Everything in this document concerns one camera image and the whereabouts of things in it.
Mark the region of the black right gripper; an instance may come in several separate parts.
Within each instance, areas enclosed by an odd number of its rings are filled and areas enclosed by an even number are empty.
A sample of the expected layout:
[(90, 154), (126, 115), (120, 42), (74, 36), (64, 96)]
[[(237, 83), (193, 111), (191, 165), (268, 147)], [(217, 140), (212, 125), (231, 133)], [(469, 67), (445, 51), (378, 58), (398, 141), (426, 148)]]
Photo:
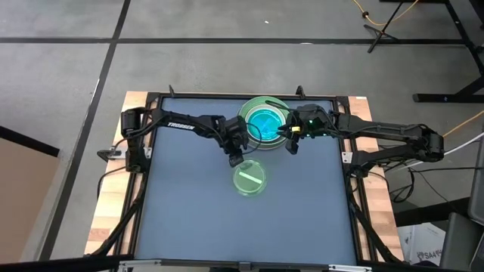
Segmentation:
[(288, 139), (286, 149), (296, 155), (300, 139), (329, 135), (329, 117), (319, 105), (306, 104), (290, 111), (286, 124), (278, 127), (278, 134)]

